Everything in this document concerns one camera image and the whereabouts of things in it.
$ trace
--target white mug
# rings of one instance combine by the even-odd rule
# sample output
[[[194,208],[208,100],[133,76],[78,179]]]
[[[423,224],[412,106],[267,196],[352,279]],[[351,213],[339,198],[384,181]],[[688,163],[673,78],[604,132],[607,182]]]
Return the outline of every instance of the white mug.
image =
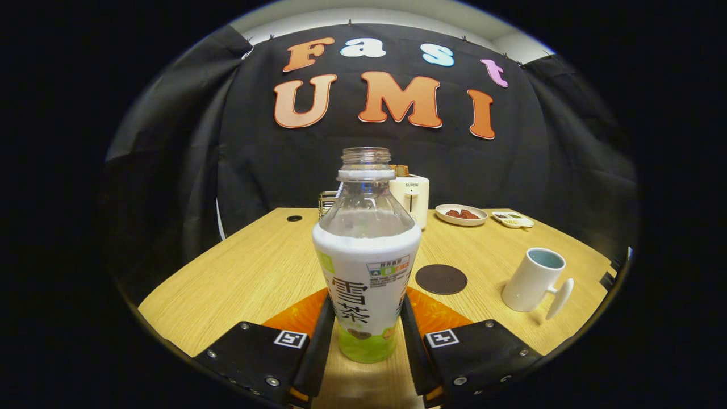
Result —
[[[553,318],[566,304],[573,290],[572,278],[566,280],[560,290],[553,285],[566,267],[566,260],[560,254],[542,247],[533,247],[525,252],[513,278],[502,290],[505,305],[516,311],[532,311],[540,305],[547,293],[555,294],[545,319]]]

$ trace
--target food on plate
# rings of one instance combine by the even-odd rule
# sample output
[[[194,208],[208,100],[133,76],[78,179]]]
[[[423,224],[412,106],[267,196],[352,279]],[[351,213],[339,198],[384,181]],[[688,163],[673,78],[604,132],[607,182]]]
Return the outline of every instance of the food on plate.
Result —
[[[470,212],[467,209],[462,209],[462,212],[457,212],[456,210],[452,209],[445,213],[447,216],[452,216],[453,218],[461,218],[461,219],[479,219],[479,217]]]
[[[479,217],[477,217],[477,215],[475,215],[474,213],[472,213],[472,212],[470,212],[469,210],[466,210],[466,209],[462,209],[462,218],[465,218],[465,219],[479,219]]]

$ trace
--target ceiling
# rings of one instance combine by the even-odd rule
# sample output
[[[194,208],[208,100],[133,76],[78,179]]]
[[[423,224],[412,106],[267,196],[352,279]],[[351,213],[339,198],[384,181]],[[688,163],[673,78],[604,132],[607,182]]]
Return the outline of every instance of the ceiling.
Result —
[[[237,19],[240,32],[316,10],[365,7],[408,12],[439,20],[492,41],[519,30],[479,9],[453,0],[280,0]]]

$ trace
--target plastic bottle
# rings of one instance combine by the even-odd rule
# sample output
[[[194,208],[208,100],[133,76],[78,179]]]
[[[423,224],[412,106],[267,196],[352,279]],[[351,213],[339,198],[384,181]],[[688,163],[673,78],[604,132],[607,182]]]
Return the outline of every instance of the plastic bottle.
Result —
[[[395,174],[388,149],[347,148],[342,158],[343,191],[313,227],[313,245],[336,310],[341,352],[378,362],[394,352],[422,232],[389,191]]]

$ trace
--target plate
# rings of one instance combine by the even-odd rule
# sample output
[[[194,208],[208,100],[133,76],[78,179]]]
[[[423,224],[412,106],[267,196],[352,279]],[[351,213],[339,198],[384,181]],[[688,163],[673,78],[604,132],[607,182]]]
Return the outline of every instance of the plate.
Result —
[[[535,225],[535,222],[517,212],[492,212],[492,216],[496,221],[511,229],[521,227],[527,229]]]
[[[469,210],[470,212],[472,212],[472,214],[479,217],[479,219],[461,219],[455,218],[454,216],[448,216],[446,214],[450,210],[456,210],[457,212],[461,212],[462,209]],[[459,226],[479,226],[485,223],[485,220],[487,220],[487,213],[479,210],[477,207],[463,206],[461,204],[440,204],[436,207],[436,210],[437,216],[440,219],[452,224],[457,224]]]

